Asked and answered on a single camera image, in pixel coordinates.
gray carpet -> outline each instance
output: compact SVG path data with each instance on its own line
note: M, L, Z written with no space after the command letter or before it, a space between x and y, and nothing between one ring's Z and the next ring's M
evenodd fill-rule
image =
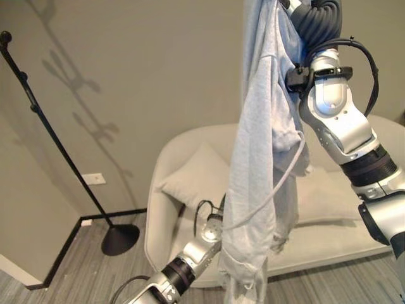
M114 291L132 276L153 274L144 254L146 214L116 217L116 223L133 222L140 228L138 243L128 252L104 256L100 245L107 226L102 220L81 227L47 289L27 290L0 272L0 303L7 304L100 304L108 303ZM400 304L400 285L391 254L362 258L318 269L269 279L269 304ZM122 303L136 293L142 281L124 289ZM222 303L221 288L190 289L181 303Z

microphone stand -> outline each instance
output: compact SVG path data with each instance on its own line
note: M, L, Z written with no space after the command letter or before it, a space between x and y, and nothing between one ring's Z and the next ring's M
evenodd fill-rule
M45 129L52 137L55 145L58 147L60 153L63 155L63 158L69 164L69 167L72 169L73 173L79 179L80 183L82 184L83 188L90 196L91 200L103 215L104 219L106 220L109 228L107 234L103 239L103 243L101 244L101 250L105 255L115 256L120 255L121 253L126 252L129 250L138 240L139 238L139 228L132 224L113 224L112 221L109 219L109 216L104 211L100 203L98 202L97 198L94 196L93 192L90 190L89 186L84 181L82 175L78 171L76 165L70 158L69 154L66 152L66 149L63 147L61 141L57 137L55 131L53 131L51 124L48 122L44 112L42 112L39 103L37 102L33 92L31 91L30 86L28 85L28 75L20 71L17 67L17 64L14 62L13 58L11 57L10 53L8 52L8 43L11 41L12 37L11 34L7 31L1 32L0 34L0 52L4 59L7 61L9 67L12 69L14 74L16 75L17 79L20 81L25 93L28 96L28 99L31 102L30 109L36 113L41 120L42 124L44 125Z

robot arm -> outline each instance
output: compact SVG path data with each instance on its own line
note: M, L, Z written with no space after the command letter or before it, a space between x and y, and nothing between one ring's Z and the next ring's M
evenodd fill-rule
M336 38L333 29L328 28L330 35L316 43L314 37L320 36L316 32L308 35L302 29L309 29L308 24L314 20L320 21L321 29L326 28L325 19L317 17L326 12L340 15L330 16L331 20L341 20L340 0L315 1L316 6L312 8L300 4L299 0L280 2L309 48L309 66L290 71L286 85L291 91L301 93L299 114L302 120L315 131L320 144L340 165L354 192L363 200L359 212L370 235L376 241L392 246L405 290L405 173L392 161L366 117L355 107L347 85L352 68L340 65L339 53L334 47L311 51L317 48L316 44L322 45L329 38ZM332 23L340 33L341 24ZM371 95L374 102L377 94L378 83Z
M154 274L144 289L125 304L175 304L221 250L222 214L211 214L201 233L188 242L161 272Z

black cable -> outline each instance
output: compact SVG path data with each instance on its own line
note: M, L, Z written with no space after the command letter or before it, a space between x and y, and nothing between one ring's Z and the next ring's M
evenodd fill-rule
M358 41L355 41L353 39L346 39L346 38L331 39L331 40L326 41L324 43L321 43L318 46L311 49L310 52L308 53L307 57L305 58L304 65L306 67L309 67L313 56L317 52L322 51L322 50L324 50L326 48L332 48L332 47L337 46L337 45L339 45L339 46L351 46L351 47L354 47L356 49L359 49L359 50L361 50L363 52L363 54L368 59L368 62L370 64L370 68L371 68L371 73L373 74L374 85L373 85L373 89L371 91L370 100L368 101L368 104L367 104L367 108L364 111L364 115L367 117L368 114L370 114L373 107L375 106L375 103L377 102L378 92L380 90L380 84L378 82L378 68L377 68L377 65L375 64L375 61L374 61L373 56L371 55L371 53L366 49L365 46L362 45L362 43L360 43Z
M193 226L193 233L194 233L194 237L197 235L197 216L198 216L198 212L200 211L200 208L204 205L204 204L209 204L211 206L211 213L213 213L214 209L218 209L217 207L214 207L214 204L212 203L212 201L207 201L207 200L202 200L198 203L198 207L197 210L194 214L194 226Z
M129 280L127 280L124 284L122 284L114 293L113 297L111 298L109 304L115 304L119 295L121 294L121 292L123 291L123 289L125 288L125 286L127 286L129 283L131 283L134 280L149 280L150 277L146 276L146 275L137 275L136 277L131 277Z

black clamp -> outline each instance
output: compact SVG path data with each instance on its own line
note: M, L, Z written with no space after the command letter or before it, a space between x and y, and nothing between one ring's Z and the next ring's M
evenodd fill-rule
M329 79L329 78L341 78L344 77L349 80L353 76L353 68L351 66L339 66L337 68L325 68L323 70L316 71L314 78L316 79Z
M295 69L289 70L285 77L285 85L290 92L303 93L308 86L308 82L318 79L330 79L344 77L349 80L353 76L353 69L351 66L339 66L337 68L326 68L312 71L313 77L311 77L311 70L309 67L302 67L297 65Z

